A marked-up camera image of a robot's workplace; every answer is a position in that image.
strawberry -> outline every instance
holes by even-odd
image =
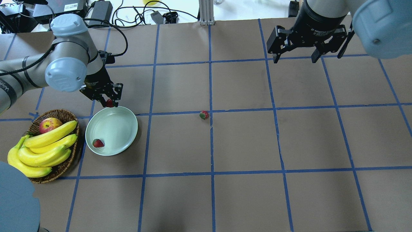
[[[205,120],[205,119],[209,118],[209,113],[207,111],[203,110],[203,111],[200,111],[199,116],[200,116],[201,119]]]
[[[106,107],[114,107],[113,101],[110,98],[106,101]]]
[[[104,144],[100,139],[95,139],[93,140],[93,147],[104,147]]]

apple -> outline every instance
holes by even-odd
[[[39,125],[40,134],[44,134],[46,132],[54,130],[61,125],[63,125],[63,123],[57,118],[46,118]]]

banana bunch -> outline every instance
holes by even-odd
[[[23,136],[8,153],[9,164],[30,178],[48,175],[53,166],[65,161],[71,154],[71,147],[77,135],[68,135],[77,122],[70,121],[47,133],[31,137]]]

wicker basket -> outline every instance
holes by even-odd
[[[78,151],[78,146],[77,143],[79,142],[79,132],[80,132],[80,126],[79,126],[79,121],[76,118],[76,116],[66,110],[66,109],[54,109],[45,112],[44,114],[40,115],[37,117],[36,120],[31,124],[29,130],[27,133],[33,134],[33,135],[39,135],[39,125],[42,122],[42,120],[46,118],[57,118],[59,119],[62,123],[66,123],[69,121],[76,120],[77,121],[77,126],[76,128],[70,133],[70,134],[77,134],[77,140],[76,142],[70,147],[72,149],[72,153],[70,154],[69,158],[67,158],[64,162],[61,164],[58,164],[54,167],[52,167],[52,171],[50,174],[44,176],[44,177],[39,177],[39,178],[29,178],[31,182],[36,183],[36,184],[42,184],[42,183],[47,183],[50,181],[53,181],[65,173],[70,165],[72,164],[73,160],[75,159],[75,155],[77,154]]]

yellow banana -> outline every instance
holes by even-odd
[[[65,151],[66,151],[66,147],[64,145],[60,145],[58,147],[53,148],[52,150],[48,152],[45,152],[42,154],[36,154],[30,151],[29,148],[23,145],[18,150],[17,155],[19,159],[27,165],[43,166],[61,157],[65,153]]]
[[[53,149],[57,146],[60,146],[60,145],[65,145],[66,147],[71,147],[76,142],[76,139],[77,139],[77,135],[72,134],[72,135],[68,135],[68,136],[62,138],[61,140],[59,140],[57,142],[49,144],[47,146],[38,147],[38,148],[32,147],[32,148],[30,148],[30,150],[32,152],[36,153],[36,154],[41,154],[41,153],[48,152],[51,149]]]
[[[44,147],[68,135],[76,128],[75,120],[66,122],[58,128],[25,140],[24,145],[29,148]]]
[[[17,168],[21,171],[25,176],[31,178],[43,177],[51,173],[52,168],[50,167],[31,167],[26,165],[25,163],[21,162],[17,156],[18,150],[21,148],[24,140],[28,138],[28,136],[21,137],[20,141],[17,143],[16,146],[12,147],[8,153],[7,161],[8,163]]]
[[[69,158],[71,153],[72,153],[72,150],[66,149],[65,153],[62,156],[58,157],[57,159],[55,159],[54,161],[52,161],[50,163],[44,164],[43,166],[53,167],[53,166],[56,166],[58,164],[61,164],[63,161],[65,161],[67,158]]]

